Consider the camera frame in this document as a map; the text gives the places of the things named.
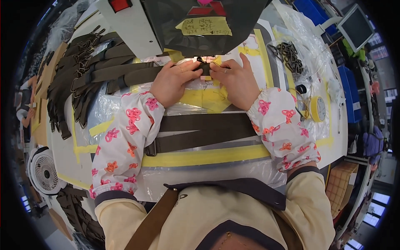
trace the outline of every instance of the metal buckle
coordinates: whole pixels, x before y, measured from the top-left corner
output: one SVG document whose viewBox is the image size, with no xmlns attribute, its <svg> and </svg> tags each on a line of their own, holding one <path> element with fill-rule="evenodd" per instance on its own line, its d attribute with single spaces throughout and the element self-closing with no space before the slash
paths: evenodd
<svg viewBox="0 0 400 250">
<path fill-rule="evenodd" d="M 154 157 L 157 155 L 157 149 L 156 149 L 156 140 L 154 140 L 149 146 L 144 148 L 144 152 L 146 153 L 147 156 Z"/>
</svg>

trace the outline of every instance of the worker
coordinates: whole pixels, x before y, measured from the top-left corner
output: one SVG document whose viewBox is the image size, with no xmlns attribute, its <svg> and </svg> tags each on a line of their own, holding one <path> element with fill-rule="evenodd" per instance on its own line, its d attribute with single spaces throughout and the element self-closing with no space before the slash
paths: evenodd
<svg viewBox="0 0 400 250">
<path fill-rule="evenodd" d="M 343 45 L 346 48 L 347 54 L 350 58 L 356 58 L 360 60 L 360 63 L 362 66 L 365 66 L 367 63 L 367 57 L 366 54 L 368 54 L 371 51 L 371 46 L 369 43 L 366 43 L 361 49 L 359 49 L 357 52 L 354 52 L 353 49 L 351 48 L 349 42 L 344 38 L 343 39 Z"/>
<path fill-rule="evenodd" d="M 36 79 L 36 76 L 33 76 L 29 80 L 24 82 L 24 84 L 22 84 L 20 90 L 16 94 L 16 115 L 18 120 L 25 128 L 29 126 L 30 119 L 35 116 L 35 110 L 33 108 L 30 108 L 28 104 L 33 104 L 34 102 Z"/>
<path fill-rule="evenodd" d="M 287 173 L 286 196 L 254 178 L 171 185 L 167 192 L 179 192 L 178 201 L 157 236 L 149 238 L 146 230 L 155 230 L 160 220 L 147 220 L 148 224 L 146 216 L 162 216 L 158 211 L 164 207 L 157 210 L 156 204 L 147 215 L 136 201 L 144 147 L 155 139 L 165 108 L 180 100 L 186 82 L 202 74 L 202 69 L 193 71 L 199 62 L 174 67 L 169 62 L 149 90 L 122 96 L 123 111 L 97 147 L 90 196 L 106 249 L 124 250 L 134 234 L 130 249 L 138 250 L 288 249 L 295 239 L 300 249 L 329 248 L 335 230 L 324 178 L 316 165 L 321 158 L 315 140 L 300 124 L 294 97 L 279 88 L 260 91 L 249 60 L 242 53 L 240 57 L 243 67 L 232 59 L 221 66 L 210 64 L 210 75 L 226 86 L 230 102 L 247 111 L 274 166 Z M 274 213 L 283 214 L 285 228 Z M 291 228 L 296 238 L 285 241 Z M 145 241 L 150 247 L 143 247 Z"/>
</svg>

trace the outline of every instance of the white fan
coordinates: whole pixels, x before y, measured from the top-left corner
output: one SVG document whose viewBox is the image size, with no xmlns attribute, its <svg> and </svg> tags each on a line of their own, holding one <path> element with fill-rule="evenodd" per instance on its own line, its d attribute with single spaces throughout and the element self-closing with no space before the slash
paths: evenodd
<svg viewBox="0 0 400 250">
<path fill-rule="evenodd" d="M 32 186 L 44 195 L 57 195 L 67 185 L 57 177 L 53 152 L 48 147 L 35 148 L 31 151 L 27 172 Z"/>
</svg>

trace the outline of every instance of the hand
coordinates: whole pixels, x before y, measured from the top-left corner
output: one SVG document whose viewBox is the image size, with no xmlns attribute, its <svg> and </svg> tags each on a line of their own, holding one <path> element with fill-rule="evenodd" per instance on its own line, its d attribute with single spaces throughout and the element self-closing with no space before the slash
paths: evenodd
<svg viewBox="0 0 400 250">
<path fill-rule="evenodd" d="M 28 110 L 28 115 L 26 116 L 26 118 L 29 120 L 31 118 L 35 117 L 35 110 L 33 108 L 30 108 Z"/>
<path fill-rule="evenodd" d="M 240 53 L 243 68 L 233 59 L 218 66 L 210 63 L 210 76 L 221 82 L 228 92 L 228 100 L 236 107 L 248 111 L 260 94 L 247 57 Z"/>
<path fill-rule="evenodd" d="M 185 82 L 199 78 L 202 69 L 192 71 L 200 65 L 200 62 L 187 61 L 174 66 L 172 61 L 164 65 L 157 74 L 150 93 L 160 102 L 164 108 L 177 103 L 185 91 Z"/>
</svg>

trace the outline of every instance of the monitor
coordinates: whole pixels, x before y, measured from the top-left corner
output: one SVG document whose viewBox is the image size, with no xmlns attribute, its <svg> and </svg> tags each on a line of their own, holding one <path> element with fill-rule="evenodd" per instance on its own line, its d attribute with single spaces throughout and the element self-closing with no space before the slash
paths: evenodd
<svg viewBox="0 0 400 250">
<path fill-rule="evenodd" d="M 349 10 L 337 27 L 354 52 L 360 50 L 375 33 L 370 21 L 358 4 L 355 4 Z"/>
</svg>

